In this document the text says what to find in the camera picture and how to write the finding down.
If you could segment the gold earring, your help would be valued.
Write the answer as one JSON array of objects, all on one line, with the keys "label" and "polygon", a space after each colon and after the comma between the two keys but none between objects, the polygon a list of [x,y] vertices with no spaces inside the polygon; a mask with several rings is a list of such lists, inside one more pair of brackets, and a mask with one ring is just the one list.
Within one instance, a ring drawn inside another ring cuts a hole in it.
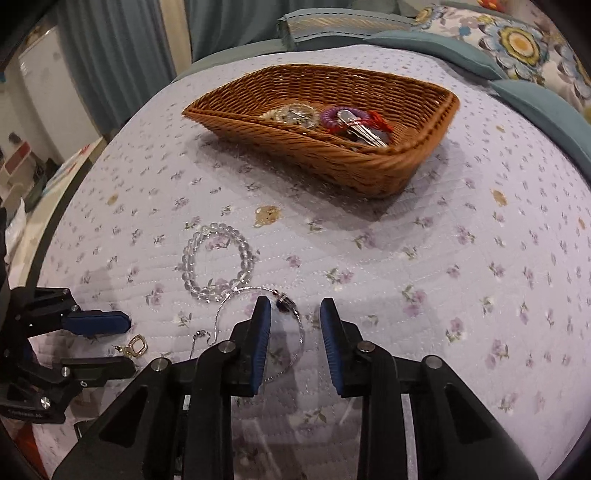
[{"label": "gold earring", "polygon": [[148,344],[141,334],[136,334],[126,344],[114,345],[113,348],[120,355],[134,360],[140,358],[147,352]]}]

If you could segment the floral lavender bed quilt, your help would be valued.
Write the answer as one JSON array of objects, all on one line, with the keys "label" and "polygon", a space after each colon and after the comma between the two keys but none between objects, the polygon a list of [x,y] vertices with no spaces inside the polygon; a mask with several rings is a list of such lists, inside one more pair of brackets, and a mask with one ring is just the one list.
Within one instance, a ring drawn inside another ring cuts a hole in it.
[{"label": "floral lavender bed quilt", "polygon": [[[271,65],[362,68],[461,101],[397,198],[368,201],[219,141],[182,110]],[[39,282],[126,312],[147,359],[228,337],[266,288],[273,382],[235,404],[240,479],[352,479],[360,403],[329,378],[318,306],[393,354],[443,357],[549,478],[590,418],[590,190],[530,122],[443,62],[375,46],[216,66],[155,95],[76,192]]]}]

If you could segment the white cabinet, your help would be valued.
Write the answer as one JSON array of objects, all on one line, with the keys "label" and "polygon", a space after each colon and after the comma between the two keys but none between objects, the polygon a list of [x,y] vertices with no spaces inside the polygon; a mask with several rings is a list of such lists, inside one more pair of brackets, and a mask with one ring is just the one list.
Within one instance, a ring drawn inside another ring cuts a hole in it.
[{"label": "white cabinet", "polygon": [[26,47],[18,62],[36,115],[62,160],[101,137],[78,94],[56,27]]}]

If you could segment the brown wicker basket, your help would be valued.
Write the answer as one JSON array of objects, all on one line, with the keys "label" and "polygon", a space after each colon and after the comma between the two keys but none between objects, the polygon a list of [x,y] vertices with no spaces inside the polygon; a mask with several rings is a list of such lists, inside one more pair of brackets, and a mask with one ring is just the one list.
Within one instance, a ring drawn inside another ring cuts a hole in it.
[{"label": "brown wicker basket", "polygon": [[[221,139],[378,199],[403,192],[443,140],[459,107],[450,90],[410,77],[288,64],[226,83],[182,114]],[[344,109],[388,146],[369,145],[339,123],[337,114]]]}]

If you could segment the silver metal hair clip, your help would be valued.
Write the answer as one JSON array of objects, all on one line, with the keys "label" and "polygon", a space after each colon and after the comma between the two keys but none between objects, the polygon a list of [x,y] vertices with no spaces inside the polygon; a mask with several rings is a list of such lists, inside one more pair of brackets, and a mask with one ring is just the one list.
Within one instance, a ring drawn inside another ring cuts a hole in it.
[{"label": "silver metal hair clip", "polygon": [[353,134],[356,134],[359,138],[363,139],[369,145],[374,147],[387,147],[388,144],[384,143],[384,141],[377,136],[369,127],[363,125],[362,119],[356,117],[352,111],[349,110],[339,110],[338,114],[339,123],[351,131]]}]

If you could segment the blue-grey curtain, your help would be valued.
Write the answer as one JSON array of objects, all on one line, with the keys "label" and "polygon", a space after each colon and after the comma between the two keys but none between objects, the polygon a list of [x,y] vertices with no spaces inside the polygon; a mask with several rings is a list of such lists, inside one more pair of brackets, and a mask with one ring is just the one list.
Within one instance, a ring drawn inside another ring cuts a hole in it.
[{"label": "blue-grey curtain", "polygon": [[[189,59],[276,35],[276,22],[321,1],[184,1]],[[98,131],[122,127],[179,74],[157,1],[60,1],[51,12],[76,89]]]}]

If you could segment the teal pillow near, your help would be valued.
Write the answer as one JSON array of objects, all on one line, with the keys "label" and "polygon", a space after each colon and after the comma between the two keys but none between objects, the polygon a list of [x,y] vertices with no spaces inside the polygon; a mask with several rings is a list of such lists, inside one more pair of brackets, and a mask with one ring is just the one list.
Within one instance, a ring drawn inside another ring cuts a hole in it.
[{"label": "teal pillow near", "polygon": [[549,137],[590,183],[590,125],[556,93],[522,80],[488,82],[492,91]]}]

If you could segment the teal pillow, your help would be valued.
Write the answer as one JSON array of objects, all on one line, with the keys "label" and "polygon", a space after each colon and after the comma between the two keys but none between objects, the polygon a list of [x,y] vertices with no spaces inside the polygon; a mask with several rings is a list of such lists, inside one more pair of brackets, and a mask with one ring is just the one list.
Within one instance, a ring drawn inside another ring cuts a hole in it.
[{"label": "teal pillow", "polygon": [[490,55],[450,37],[428,32],[389,30],[370,36],[366,42],[433,56],[485,80],[496,81],[508,78],[505,71]]},{"label": "teal pillow", "polygon": [[590,125],[556,93],[522,80],[488,82],[492,91],[549,137],[590,183]]}]

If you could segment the teal pillow far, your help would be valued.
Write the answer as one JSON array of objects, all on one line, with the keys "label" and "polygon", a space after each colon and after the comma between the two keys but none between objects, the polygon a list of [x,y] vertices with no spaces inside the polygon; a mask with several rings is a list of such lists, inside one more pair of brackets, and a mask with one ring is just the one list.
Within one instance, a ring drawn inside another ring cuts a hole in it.
[{"label": "teal pillow far", "polygon": [[450,37],[428,32],[389,30],[370,36],[366,42],[433,56],[485,80],[496,81],[508,78],[505,71],[490,55]]}]

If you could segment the folded blue striped blanket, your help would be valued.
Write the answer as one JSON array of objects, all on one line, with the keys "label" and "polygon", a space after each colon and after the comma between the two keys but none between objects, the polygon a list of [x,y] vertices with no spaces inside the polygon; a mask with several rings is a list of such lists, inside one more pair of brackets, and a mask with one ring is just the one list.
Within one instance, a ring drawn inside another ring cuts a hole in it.
[{"label": "folded blue striped blanket", "polygon": [[308,8],[277,20],[277,31],[287,50],[319,50],[365,42],[391,30],[409,30],[414,21],[388,13],[345,8]]}]

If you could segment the floral patterned cushion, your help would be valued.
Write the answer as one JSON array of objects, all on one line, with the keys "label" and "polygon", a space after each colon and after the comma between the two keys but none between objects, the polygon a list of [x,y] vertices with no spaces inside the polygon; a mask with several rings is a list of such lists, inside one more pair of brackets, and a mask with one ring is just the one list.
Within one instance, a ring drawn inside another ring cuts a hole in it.
[{"label": "floral patterned cushion", "polygon": [[543,86],[590,117],[590,75],[562,34],[452,5],[423,8],[414,27],[485,51],[509,78]]}]

